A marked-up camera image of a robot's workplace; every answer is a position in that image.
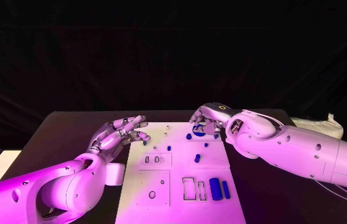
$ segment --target white board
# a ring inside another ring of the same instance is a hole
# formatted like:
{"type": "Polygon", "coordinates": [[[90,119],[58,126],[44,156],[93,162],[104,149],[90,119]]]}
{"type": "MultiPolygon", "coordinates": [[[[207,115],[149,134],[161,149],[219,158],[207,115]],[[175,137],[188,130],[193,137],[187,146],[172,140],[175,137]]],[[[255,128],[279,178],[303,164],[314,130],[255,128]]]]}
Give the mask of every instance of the white board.
{"type": "Polygon", "coordinates": [[[141,130],[152,139],[132,143],[116,223],[246,223],[220,137],[196,136],[187,122],[151,122],[141,130]],[[214,177],[230,199],[213,200],[214,177]]]}

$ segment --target black background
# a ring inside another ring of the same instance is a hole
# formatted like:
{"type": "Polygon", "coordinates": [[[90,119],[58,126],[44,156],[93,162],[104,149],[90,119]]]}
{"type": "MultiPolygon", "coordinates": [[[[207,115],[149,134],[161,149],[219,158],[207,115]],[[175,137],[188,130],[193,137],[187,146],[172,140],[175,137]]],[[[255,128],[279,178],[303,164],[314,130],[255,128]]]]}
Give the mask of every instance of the black background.
{"type": "Polygon", "coordinates": [[[282,108],[346,125],[344,0],[0,0],[0,148],[52,111],[282,108]]]}

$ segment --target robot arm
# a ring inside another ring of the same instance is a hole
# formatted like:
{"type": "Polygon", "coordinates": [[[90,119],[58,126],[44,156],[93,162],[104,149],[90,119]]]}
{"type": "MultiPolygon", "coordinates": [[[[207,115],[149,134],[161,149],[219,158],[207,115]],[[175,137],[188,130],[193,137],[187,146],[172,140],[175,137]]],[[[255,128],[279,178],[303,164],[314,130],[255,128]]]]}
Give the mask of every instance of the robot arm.
{"type": "Polygon", "coordinates": [[[318,181],[347,186],[347,143],[316,131],[284,126],[274,118],[249,110],[236,113],[226,105],[203,105],[191,123],[207,119],[200,132],[216,134],[226,128],[226,141],[248,158],[318,181]]]}
{"type": "Polygon", "coordinates": [[[87,152],[73,161],[0,182],[0,223],[71,223],[93,209],[104,185],[123,183],[126,167],[110,163],[123,145],[151,140],[135,131],[148,126],[145,119],[139,115],[106,123],[93,135],[87,152]],[[54,210],[45,217],[38,203],[54,210]]]}

